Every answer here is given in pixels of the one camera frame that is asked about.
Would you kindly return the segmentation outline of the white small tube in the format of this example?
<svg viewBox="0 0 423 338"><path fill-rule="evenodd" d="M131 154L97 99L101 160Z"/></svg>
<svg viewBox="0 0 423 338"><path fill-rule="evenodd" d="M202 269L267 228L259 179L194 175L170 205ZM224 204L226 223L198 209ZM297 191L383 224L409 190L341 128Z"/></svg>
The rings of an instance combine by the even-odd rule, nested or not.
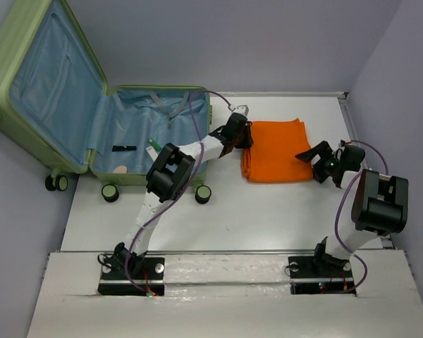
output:
<svg viewBox="0 0 423 338"><path fill-rule="evenodd" d="M146 148L146 152L149 154L149 157L151 158L151 160L153 161L153 162L155 162L155 160L157 159L157 157L158 157L158 153L157 153L157 151L152 147L152 146L148 146L147 148Z"/></svg>

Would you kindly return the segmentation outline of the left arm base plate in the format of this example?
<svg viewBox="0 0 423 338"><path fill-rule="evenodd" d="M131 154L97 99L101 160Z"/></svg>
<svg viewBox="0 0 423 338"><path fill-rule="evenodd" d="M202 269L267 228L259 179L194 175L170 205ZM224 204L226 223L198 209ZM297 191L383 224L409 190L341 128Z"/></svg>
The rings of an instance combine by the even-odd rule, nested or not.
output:
<svg viewBox="0 0 423 338"><path fill-rule="evenodd" d="M111 254L99 254L101 265L98 294L102 296L163 296L165 295L164 272L165 258L146 257L137 272L128 269L131 282L122 265L114 260Z"/></svg>

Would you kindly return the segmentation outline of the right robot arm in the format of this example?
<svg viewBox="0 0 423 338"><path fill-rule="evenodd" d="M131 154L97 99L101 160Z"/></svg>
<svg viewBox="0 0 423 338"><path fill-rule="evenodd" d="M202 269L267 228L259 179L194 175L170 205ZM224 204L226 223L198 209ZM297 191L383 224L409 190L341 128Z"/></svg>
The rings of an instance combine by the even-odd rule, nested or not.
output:
<svg viewBox="0 0 423 338"><path fill-rule="evenodd" d="M342 269L351 256L376 237L387 237L404 230L408 218L409 181L404 177L389 174L386 159L381 156L384 174L375 170L363 169L365 150L369 147L377 155L380 151L374 146L359 140L341 141L334 151L328 142L322 141L311 149L295 155L303 163L311 163L316 156L319 160L312 165L313 179L318 183L331 178L337 188L341 187L344 174L355 172L345 188L339 203L333 234L323 238L315 247L310 259L312 271L319 276L326 276L335 268ZM342 232L339 220L345 201L357 184L357 190L350 211L352 225Z"/></svg>

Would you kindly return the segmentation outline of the black cosmetic tube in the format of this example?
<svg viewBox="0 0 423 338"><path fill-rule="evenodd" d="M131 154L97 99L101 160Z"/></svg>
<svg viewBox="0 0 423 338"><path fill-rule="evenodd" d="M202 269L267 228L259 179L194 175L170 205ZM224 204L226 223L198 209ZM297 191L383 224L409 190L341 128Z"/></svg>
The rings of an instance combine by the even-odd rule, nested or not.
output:
<svg viewBox="0 0 423 338"><path fill-rule="evenodd" d="M121 145L114 145L112 147L113 152L125 152L125 151L136 151L136 146L121 146Z"/></svg>

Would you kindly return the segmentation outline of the orange cloth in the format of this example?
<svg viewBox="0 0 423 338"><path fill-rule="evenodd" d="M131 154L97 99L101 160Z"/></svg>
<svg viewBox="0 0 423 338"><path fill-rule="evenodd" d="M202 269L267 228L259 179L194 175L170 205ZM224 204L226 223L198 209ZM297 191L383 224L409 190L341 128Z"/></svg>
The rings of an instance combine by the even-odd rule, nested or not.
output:
<svg viewBox="0 0 423 338"><path fill-rule="evenodd" d="M252 183L290 183L312 179L312 165L296 159L309 151L305 123L254 121L250 127L253 144L241 158L241 172Z"/></svg>

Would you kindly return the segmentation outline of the green lip balm tube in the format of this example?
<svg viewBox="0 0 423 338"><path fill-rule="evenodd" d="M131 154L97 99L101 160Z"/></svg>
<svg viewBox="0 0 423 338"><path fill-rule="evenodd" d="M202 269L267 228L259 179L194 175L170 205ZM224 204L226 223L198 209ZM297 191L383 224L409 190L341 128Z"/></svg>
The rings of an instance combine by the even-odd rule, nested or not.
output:
<svg viewBox="0 0 423 338"><path fill-rule="evenodd" d="M155 151L161 151L161 146L153 138L149 138L148 142Z"/></svg>

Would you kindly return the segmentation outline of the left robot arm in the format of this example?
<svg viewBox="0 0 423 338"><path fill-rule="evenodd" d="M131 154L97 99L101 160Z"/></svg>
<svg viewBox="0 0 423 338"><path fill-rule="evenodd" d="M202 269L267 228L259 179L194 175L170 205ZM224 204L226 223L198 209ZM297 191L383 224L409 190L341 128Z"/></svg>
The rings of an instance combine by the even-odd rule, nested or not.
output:
<svg viewBox="0 0 423 338"><path fill-rule="evenodd" d="M108 267L127 278L138 276L149 242L161 215L192 184L193 177L203 163L225 156L234 149L252 146L248 107L238 106L225 125L210 132L203 139L176 146L166 144L147 173L147 185L142 208L135 225L124 242L116 245Z"/></svg>

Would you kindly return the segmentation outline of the green suitcase with blue lining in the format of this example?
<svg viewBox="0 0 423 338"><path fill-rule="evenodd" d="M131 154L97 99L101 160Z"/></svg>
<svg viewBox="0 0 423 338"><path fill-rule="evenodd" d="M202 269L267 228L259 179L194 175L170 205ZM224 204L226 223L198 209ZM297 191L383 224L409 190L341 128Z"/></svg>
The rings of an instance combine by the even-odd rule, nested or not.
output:
<svg viewBox="0 0 423 338"><path fill-rule="evenodd" d="M15 1L0 28L0 131L48 167L49 191L66 190L70 173L92 173L115 202L120 186L145 183L149 138L190 144L211 121L203 87L109 88L65 1ZM126 174L113 173L120 165Z"/></svg>

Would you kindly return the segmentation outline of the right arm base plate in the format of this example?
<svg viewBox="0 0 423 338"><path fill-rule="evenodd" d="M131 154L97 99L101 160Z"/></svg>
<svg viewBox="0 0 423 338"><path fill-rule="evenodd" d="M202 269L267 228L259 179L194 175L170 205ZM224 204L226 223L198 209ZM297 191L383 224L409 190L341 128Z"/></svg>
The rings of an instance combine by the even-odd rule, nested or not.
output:
<svg viewBox="0 0 423 338"><path fill-rule="evenodd" d="M284 273L290 278L292 295L356 294L351 268L317 263L314 256L289 256Z"/></svg>

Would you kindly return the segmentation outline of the pink round compact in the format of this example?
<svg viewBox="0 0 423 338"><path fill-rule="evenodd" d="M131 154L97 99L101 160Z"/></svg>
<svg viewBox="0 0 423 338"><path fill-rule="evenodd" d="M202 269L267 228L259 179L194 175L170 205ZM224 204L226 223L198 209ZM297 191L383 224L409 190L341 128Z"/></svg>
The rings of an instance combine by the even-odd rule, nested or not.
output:
<svg viewBox="0 0 423 338"><path fill-rule="evenodd" d="M120 165L114 169L113 173L116 174L126 174L128 172L128 168L125 165Z"/></svg>

